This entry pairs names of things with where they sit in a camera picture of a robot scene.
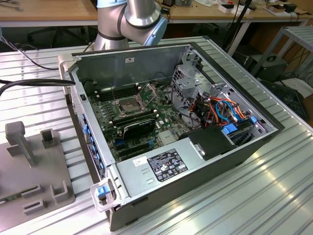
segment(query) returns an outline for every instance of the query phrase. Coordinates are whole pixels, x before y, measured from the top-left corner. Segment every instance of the metal slotted surface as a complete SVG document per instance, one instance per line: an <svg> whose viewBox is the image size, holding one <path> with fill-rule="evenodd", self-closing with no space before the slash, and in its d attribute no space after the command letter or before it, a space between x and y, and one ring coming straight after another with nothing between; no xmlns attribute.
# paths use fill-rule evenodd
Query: metal slotted surface
<svg viewBox="0 0 313 235"><path fill-rule="evenodd" d="M276 97L245 72L212 41L202 37L167 39L161 44L198 43L230 75L232 75L250 94L268 109L286 127L273 141L262 147L242 165L220 175L207 184L187 193L137 222L114 233L109 231L109 223L104 213L93 206L88 193L91 178L87 165L72 127L69 113L65 108L62 89L47 88L44 94L35 95L28 88L29 107L36 107L33 116L38 122L29 119L26 131L35 131L42 126L56 126L61 131L64 151L67 153L70 175L77 198L72 205L24 223L7 231L13 234L312 234L313 230L313 145L312 129L284 106ZM61 53L81 51L83 47L58 50L43 50L38 57L42 63L51 61ZM9 62L21 58L16 53L5 54ZM1 68L12 66L0 62ZM209 67L203 68L216 82L219 77ZM33 77L55 75L32 68ZM15 72L16 79L21 73ZM22 98L10 99L12 109L19 108ZM0 101L0 109L7 110L10 105ZM23 118L30 114L20 114Z"/></svg>
<svg viewBox="0 0 313 235"><path fill-rule="evenodd" d="M307 50L313 51L313 27L286 27L283 33Z"/></svg>

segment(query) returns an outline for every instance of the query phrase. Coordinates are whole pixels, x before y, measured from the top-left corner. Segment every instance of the power cable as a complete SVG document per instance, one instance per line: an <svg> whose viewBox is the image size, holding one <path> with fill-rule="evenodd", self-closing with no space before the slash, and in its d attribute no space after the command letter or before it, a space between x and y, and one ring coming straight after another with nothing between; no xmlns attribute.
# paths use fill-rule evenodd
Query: power cable
<svg viewBox="0 0 313 235"><path fill-rule="evenodd" d="M2 38L0 39L0 41L2 41L3 43L7 44L12 50L15 50L15 51L18 51L19 53L21 53L27 60L29 60L31 63L33 63L34 65L42 68L42 69L45 69L45 70L59 70L59 68L48 68L48 67L45 67L45 66L42 66L38 63L36 63L35 61L33 61L28 55L26 55L22 50L18 49L14 44L12 44L11 42L9 42L8 40L6 40L3 36Z"/></svg>
<svg viewBox="0 0 313 235"><path fill-rule="evenodd" d="M6 81L6 80L0 80L0 83L5 84L4 86L0 87L0 96L2 93L13 86L31 86L31 87L59 87L59 86L74 86L75 82L73 81L67 81L67 80L61 80L61 79L26 79L26 80L20 80L20 81Z"/></svg>

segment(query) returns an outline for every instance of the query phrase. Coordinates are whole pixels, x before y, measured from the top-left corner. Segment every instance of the workbench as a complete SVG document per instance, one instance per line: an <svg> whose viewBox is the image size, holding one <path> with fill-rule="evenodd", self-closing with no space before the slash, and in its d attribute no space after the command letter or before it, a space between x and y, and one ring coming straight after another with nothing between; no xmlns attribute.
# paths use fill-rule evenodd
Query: workbench
<svg viewBox="0 0 313 235"><path fill-rule="evenodd" d="M196 42L256 98L285 129L240 166L164 205L112 234L311 234L313 231L313 129L246 72L213 41L203 37L162 40ZM57 55L83 51L67 47L28 51L37 63L57 67ZM219 76L203 70L215 81ZM60 78L17 52L0 54L0 79ZM4 125L21 120L26 136L43 128L58 130L76 200L3 234L111 234L105 213L93 205L92 184L63 89L13 87L0 98L0 142Z"/></svg>

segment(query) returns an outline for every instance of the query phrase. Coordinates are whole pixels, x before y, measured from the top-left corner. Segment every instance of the desk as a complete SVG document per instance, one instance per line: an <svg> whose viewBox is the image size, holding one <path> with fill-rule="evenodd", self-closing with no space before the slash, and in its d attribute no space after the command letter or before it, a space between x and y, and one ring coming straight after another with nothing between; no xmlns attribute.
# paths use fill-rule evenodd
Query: desk
<svg viewBox="0 0 313 235"><path fill-rule="evenodd" d="M210 54L285 126L285 130L240 166L114 234L265 234L274 230L277 234L312 234L313 129L213 41L194 37L166 39L160 44L190 41ZM139 45L130 43L130 47L136 46ZM56 57L59 54L77 53L84 48L45 49L28 51L27 54L41 64L56 67ZM0 62L1 79L60 78L57 71L45 71L36 67L17 52L0 54ZM215 82L221 81L209 66L204 66L203 70ZM54 128L61 132L62 146L71 166L69 172L76 196L71 205L20 224L1 235L113 234L109 232L105 213L98 212L93 205L89 194L91 177L62 95L62 88L16 87L1 96L0 117L1 110L12 109L17 112L19 120L29 122L26 135L40 130L43 125L44 128ZM64 109L59 110L56 102L62 102ZM28 108L42 105L45 111L38 113L33 109L33 114L24 116L21 110L25 105ZM6 141L3 136L4 123L5 121L0 121L0 137Z"/></svg>
<svg viewBox="0 0 313 235"><path fill-rule="evenodd" d="M18 1L20 1L19 6L24 9L22 12L0 7L1 27L46 27L98 24L97 10L90 0Z"/></svg>
<svg viewBox="0 0 313 235"><path fill-rule="evenodd" d="M1 27L30 27L30 26L71 26L97 25L97 11L90 0L21 0L24 9L0 7ZM234 39L228 54L232 55L246 30L252 22L301 22L305 26L313 16L277 17L267 12L264 5L257 5L257 10L244 16L237 37ZM207 7L193 2L191 7L173 6L170 23L230 23L234 15L223 13L218 6Z"/></svg>

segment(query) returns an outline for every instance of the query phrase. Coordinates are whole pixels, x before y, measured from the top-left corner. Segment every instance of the power supply label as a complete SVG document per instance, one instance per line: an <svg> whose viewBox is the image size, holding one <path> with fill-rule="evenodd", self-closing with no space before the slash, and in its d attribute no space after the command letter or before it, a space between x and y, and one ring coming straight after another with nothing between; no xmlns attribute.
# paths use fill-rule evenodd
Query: power supply label
<svg viewBox="0 0 313 235"><path fill-rule="evenodd" d="M175 175L188 170L184 161L180 158L176 149L171 149L154 157L148 158L148 163L152 168L158 181L163 182Z"/></svg>

